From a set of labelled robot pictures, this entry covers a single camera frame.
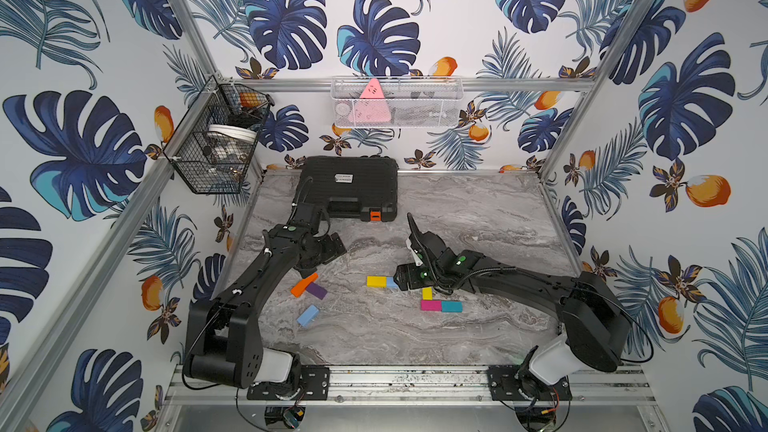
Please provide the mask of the orange block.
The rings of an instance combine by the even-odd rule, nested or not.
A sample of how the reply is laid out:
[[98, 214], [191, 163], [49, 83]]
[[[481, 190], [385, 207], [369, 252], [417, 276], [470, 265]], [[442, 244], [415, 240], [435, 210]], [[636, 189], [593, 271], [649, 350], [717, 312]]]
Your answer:
[[318, 279], [317, 272], [312, 273], [308, 277], [301, 279], [296, 285], [294, 285], [291, 288], [290, 290], [291, 294], [296, 298], [301, 297], [306, 292], [306, 289], [310, 285], [312, 285], [317, 279]]

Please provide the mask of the dark purple block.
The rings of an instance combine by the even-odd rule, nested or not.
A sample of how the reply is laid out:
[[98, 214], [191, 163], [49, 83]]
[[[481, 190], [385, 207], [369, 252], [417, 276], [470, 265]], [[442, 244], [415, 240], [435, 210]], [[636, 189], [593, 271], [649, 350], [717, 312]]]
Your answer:
[[319, 300], [323, 300], [327, 296], [327, 290], [316, 282], [310, 283], [307, 286], [306, 291]]

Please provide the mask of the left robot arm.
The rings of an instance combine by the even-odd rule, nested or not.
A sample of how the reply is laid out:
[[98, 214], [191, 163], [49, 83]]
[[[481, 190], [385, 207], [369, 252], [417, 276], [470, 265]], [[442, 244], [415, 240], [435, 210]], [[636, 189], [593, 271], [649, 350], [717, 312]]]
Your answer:
[[183, 377], [249, 388], [259, 383], [295, 386], [297, 359], [264, 346], [259, 317], [290, 271], [310, 276], [346, 253], [337, 233], [314, 236], [306, 227], [277, 225], [263, 232], [264, 247], [226, 289], [190, 306]]

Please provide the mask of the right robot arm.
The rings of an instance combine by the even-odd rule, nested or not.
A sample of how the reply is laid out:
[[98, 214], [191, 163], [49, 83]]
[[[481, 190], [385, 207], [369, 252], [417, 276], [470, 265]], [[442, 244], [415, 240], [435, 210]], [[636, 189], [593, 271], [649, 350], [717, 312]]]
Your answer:
[[540, 383], [553, 385], [581, 369], [612, 373], [623, 362], [630, 317], [596, 275], [543, 274], [479, 252], [445, 250], [438, 258], [415, 254], [413, 262], [396, 268], [393, 280], [403, 291], [431, 287], [495, 295], [554, 317], [561, 327], [557, 337], [529, 351], [521, 366]]

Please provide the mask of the magenta block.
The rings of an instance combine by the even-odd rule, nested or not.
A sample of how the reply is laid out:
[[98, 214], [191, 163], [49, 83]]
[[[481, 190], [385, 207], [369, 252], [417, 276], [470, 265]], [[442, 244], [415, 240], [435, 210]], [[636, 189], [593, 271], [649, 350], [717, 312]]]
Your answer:
[[424, 312], [441, 312], [442, 302], [440, 300], [422, 300], [420, 310]]

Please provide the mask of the teal block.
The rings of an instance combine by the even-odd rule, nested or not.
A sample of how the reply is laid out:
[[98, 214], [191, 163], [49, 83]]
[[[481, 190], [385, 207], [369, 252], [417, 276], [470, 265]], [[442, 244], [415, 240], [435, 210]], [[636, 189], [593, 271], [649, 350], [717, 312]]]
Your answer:
[[441, 311], [443, 313], [462, 313], [463, 303], [459, 301], [447, 301], [441, 302]]

